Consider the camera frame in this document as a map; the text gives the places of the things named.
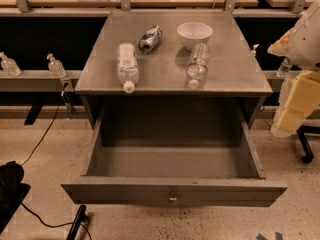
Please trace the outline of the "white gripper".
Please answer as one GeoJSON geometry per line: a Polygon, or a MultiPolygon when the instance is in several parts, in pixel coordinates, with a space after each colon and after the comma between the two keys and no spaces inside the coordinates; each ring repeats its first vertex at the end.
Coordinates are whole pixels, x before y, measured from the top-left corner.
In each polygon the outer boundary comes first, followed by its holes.
{"type": "Polygon", "coordinates": [[[271,134],[277,138],[294,135],[299,127],[320,105],[320,73],[301,72],[286,77],[280,91],[279,107],[275,113],[271,134]]]}

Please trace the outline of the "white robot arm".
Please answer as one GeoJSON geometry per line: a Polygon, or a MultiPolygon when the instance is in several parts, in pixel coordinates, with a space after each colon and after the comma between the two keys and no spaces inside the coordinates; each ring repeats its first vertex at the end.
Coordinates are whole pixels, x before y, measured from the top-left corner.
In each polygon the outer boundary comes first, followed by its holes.
{"type": "Polygon", "coordinates": [[[284,56],[301,69],[296,77],[285,77],[271,127],[273,136],[288,137],[320,105],[320,0],[315,0],[268,52],[284,56]]]}

